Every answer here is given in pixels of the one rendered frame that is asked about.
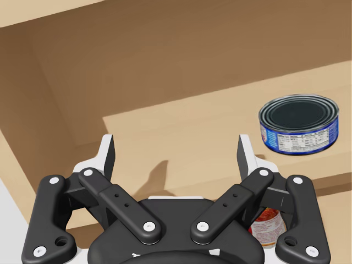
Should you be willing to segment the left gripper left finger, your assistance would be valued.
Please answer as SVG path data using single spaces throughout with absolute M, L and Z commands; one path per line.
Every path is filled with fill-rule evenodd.
M 66 263 L 78 250 L 66 226 L 77 209 L 87 209 L 109 228 L 120 221 L 139 242 L 157 243 L 162 228 L 122 187 L 111 183 L 115 162 L 113 135 L 102 137 L 94 158 L 75 165 L 69 178 L 48 175 L 39 183 L 27 229 L 21 260 L 23 263 Z

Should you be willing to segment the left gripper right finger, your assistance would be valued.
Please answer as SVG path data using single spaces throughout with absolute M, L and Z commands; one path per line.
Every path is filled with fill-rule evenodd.
M 265 208 L 283 215 L 286 231 L 278 236 L 276 256 L 285 263 L 329 263 L 331 253 L 316 192 L 310 178 L 283 178 L 278 167 L 255 156 L 248 135 L 239 135 L 237 163 L 241 183 L 229 188 L 190 228 L 199 245 L 220 243 L 220 252 L 232 246 L 229 263 L 263 263 L 265 253 L 248 228 Z M 234 239 L 227 243 L 222 235 Z

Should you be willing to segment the red and white can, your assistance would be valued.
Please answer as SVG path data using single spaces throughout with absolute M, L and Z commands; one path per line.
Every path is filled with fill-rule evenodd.
M 278 237 L 287 231 L 279 210 L 266 208 L 248 229 L 263 248 L 273 248 Z

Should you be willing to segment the blue flat can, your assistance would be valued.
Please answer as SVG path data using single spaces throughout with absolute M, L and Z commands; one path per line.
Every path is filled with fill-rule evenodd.
M 331 147 L 339 136 L 339 107 L 321 95 L 275 98 L 261 107 L 258 119 L 263 143 L 285 155 L 321 152 Z

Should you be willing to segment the pale wooden shelf unit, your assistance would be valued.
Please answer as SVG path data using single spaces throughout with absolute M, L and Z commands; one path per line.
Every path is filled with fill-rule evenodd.
M 332 264 L 352 264 L 352 0 L 104 0 L 0 27 L 0 178 L 26 220 L 40 180 L 113 134 L 112 181 L 136 199 L 239 182 L 238 136 L 314 183 Z M 258 112 L 291 94 L 340 109 L 329 149 L 286 156 Z

